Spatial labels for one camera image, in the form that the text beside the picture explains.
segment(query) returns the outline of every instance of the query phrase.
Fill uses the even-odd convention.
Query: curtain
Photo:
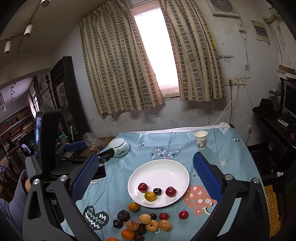
[[[225,97],[215,43],[195,1],[158,2],[173,48],[181,101]]]
[[[29,91],[27,91],[27,96],[28,96],[29,107],[30,107],[31,113],[35,119],[36,118],[36,111],[35,111],[34,105],[32,103],[32,99],[31,99],[31,95],[30,95]]]
[[[38,79],[37,79],[36,75],[33,76],[33,86],[34,86],[34,90],[36,91],[36,97],[37,97],[38,105],[40,106],[40,105],[43,104],[43,99],[42,99],[42,97],[40,97],[41,92],[40,92],[40,89],[39,89]]]
[[[126,0],[110,0],[79,21],[86,72],[99,114],[143,110],[163,96]]]

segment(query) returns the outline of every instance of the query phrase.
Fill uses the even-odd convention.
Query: gray sleeve
[[[27,200],[27,194],[23,188],[23,183],[27,178],[27,171],[24,170],[20,175],[15,195],[10,203],[0,199],[0,209],[17,233],[22,233],[22,222]]]

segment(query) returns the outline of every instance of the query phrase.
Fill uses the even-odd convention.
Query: window
[[[33,101],[34,101],[34,103],[33,103],[34,108],[35,108],[36,112],[38,112],[39,106],[38,106],[38,101],[37,101],[37,97],[36,97],[36,92],[34,92],[34,94],[33,94]]]
[[[163,97],[179,96],[175,59],[161,9],[154,8],[134,17]]]

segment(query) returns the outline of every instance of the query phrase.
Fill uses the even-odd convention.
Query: light blue tablecloth
[[[237,180],[250,181],[253,177],[260,178],[246,145],[235,129],[216,128],[208,129],[207,132],[207,147],[201,152],[210,164],[217,165],[224,174],[230,173]],[[192,165],[193,155],[197,151],[194,131],[162,134],[128,132],[120,133],[118,137],[124,138],[129,143],[128,154],[118,159],[112,158],[105,164],[107,177],[100,179],[97,184],[89,185],[83,199],[76,203],[79,210],[84,216],[88,216],[89,223],[96,229],[95,232],[102,240],[109,237],[123,240],[120,233],[125,226],[122,229],[116,229],[113,227],[112,221],[117,219],[117,213],[122,209],[128,211],[128,204],[132,202],[127,191],[129,177],[142,164],[159,158],[158,147],[160,147],[168,153],[175,153],[172,159],[182,163],[188,170],[190,175],[189,192],[185,194],[186,197],[171,206],[153,210],[141,207],[140,212],[129,213],[131,219],[137,221],[142,213],[155,213],[158,216],[160,213],[166,212],[170,215],[169,221],[173,225],[172,230],[169,232],[162,230],[155,233],[147,232],[145,234],[146,241],[152,239],[190,240],[209,217],[203,208],[207,207],[207,211],[211,213],[216,205],[215,200],[210,200],[210,197],[205,199],[206,196],[203,196],[206,194],[204,186]],[[240,199],[236,199],[220,234],[229,230],[239,203]],[[178,218],[178,213],[182,210],[189,212],[188,219]],[[66,221],[62,223],[62,227],[67,233],[73,235]]]

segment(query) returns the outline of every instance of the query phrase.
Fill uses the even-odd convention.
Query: yellow mat
[[[268,212],[269,212],[269,237],[274,236],[281,227],[281,222],[279,221],[279,211],[277,207],[276,194],[272,189],[272,185],[268,185],[264,187],[267,204],[268,204]]]

